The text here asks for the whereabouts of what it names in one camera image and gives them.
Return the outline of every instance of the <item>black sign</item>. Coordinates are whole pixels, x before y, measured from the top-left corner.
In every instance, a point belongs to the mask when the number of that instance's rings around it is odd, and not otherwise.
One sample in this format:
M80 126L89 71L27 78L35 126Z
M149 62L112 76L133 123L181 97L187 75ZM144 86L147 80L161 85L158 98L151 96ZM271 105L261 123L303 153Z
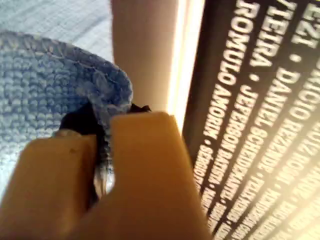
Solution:
M319 0L207 0L183 136L213 239L320 239L319 41Z

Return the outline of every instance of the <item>light strip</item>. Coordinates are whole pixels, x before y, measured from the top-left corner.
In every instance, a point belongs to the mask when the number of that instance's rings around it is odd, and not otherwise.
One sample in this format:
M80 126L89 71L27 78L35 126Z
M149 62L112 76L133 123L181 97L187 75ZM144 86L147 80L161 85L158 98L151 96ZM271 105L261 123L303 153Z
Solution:
M169 114L174 115L181 133L199 42L205 0L179 0L178 2L167 111Z

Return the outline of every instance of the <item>blue knitted cloth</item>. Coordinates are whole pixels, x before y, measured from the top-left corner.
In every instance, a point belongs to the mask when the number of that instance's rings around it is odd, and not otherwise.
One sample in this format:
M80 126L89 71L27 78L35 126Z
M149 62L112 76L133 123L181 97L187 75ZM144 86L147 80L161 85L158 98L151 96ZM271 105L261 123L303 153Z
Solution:
M0 198L26 143L51 136L66 113L88 101L109 141L110 118L126 113L132 97L126 74L101 57L47 38L0 32Z

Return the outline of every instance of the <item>white wall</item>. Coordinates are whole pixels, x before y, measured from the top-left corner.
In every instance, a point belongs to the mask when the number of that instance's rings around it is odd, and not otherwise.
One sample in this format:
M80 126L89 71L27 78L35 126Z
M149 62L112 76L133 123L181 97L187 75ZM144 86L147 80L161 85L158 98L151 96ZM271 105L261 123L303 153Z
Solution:
M205 0L113 0L115 63L133 83L133 101L185 114Z

